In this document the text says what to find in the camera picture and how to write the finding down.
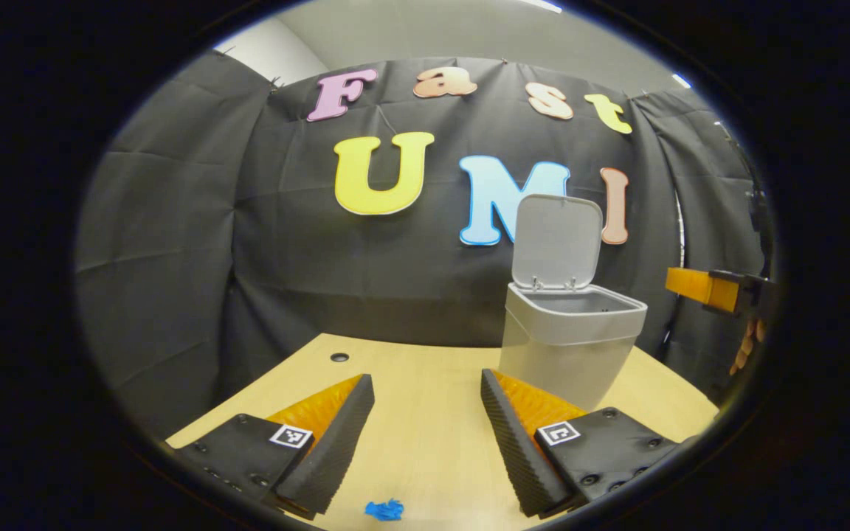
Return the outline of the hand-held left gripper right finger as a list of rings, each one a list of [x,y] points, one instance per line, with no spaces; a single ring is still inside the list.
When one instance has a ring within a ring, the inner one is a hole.
[[[620,490],[678,447],[618,408],[586,412],[495,369],[481,372],[481,400],[527,517],[577,510]]]

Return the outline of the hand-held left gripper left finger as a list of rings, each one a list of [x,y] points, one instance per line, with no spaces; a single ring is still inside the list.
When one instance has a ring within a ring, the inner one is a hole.
[[[357,374],[269,417],[236,414],[175,453],[247,504],[314,518],[343,483],[374,403],[371,375]]]

